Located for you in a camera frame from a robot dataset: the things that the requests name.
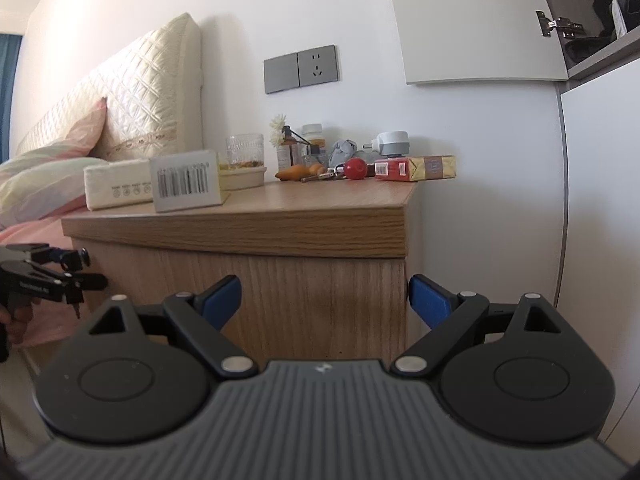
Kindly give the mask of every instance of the switch panel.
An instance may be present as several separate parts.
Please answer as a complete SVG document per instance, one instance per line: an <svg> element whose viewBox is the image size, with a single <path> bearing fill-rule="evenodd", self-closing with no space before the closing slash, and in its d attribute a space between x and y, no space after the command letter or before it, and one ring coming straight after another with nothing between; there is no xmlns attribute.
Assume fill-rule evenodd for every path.
<svg viewBox="0 0 640 480"><path fill-rule="evenodd" d="M299 86L298 54L287 54L264 61L264 91L267 94Z"/></svg>
<svg viewBox="0 0 640 480"><path fill-rule="evenodd" d="M338 59L335 45L321 46L298 53L300 86L338 81Z"/></svg>

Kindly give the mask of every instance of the red round object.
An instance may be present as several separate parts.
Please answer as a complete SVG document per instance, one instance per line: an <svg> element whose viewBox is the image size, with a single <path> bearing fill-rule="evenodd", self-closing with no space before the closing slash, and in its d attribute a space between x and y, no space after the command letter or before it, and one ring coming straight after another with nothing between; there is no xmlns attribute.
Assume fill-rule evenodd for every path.
<svg viewBox="0 0 640 480"><path fill-rule="evenodd" d="M344 163L344 176L350 180L360 180L367 176L367 163L357 156Z"/></svg>

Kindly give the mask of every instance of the quilted headboard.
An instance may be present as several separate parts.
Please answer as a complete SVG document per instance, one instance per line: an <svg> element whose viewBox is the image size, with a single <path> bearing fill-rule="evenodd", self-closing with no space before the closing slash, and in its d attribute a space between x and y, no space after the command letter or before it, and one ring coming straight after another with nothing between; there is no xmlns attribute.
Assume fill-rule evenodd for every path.
<svg viewBox="0 0 640 480"><path fill-rule="evenodd" d="M27 133L17 154L66 135L101 97L107 119L91 155L148 158L202 149L200 29L187 13L92 70Z"/></svg>

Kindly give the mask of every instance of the gray ribbed panel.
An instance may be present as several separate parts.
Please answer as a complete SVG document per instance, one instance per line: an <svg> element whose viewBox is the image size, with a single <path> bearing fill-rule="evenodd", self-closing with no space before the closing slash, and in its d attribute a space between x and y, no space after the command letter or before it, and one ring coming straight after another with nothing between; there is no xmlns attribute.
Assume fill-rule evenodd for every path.
<svg viewBox="0 0 640 480"><path fill-rule="evenodd" d="M169 436L123 449L56 440L20 468L34 480L610 480L625 465L594 441L516 449L457 425L429 387L375 361L274 362L227 382Z"/></svg>

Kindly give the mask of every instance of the open cabinet door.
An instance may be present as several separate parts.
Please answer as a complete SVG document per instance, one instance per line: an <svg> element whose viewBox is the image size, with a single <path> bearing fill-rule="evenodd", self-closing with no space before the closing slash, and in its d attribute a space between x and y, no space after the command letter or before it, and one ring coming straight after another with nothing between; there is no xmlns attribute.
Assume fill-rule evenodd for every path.
<svg viewBox="0 0 640 480"><path fill-rule="evenodd" d="M542 35L546 0L393 0L409 84L567 80L558 34Z"/></svg>
<svg viewBox="0 0 640 480"><path fill-rule="evenodd" d="M639 80L636 60L562 95L569 216L558 312L613 374L600 437L631 463L640 460Z"/></svg>

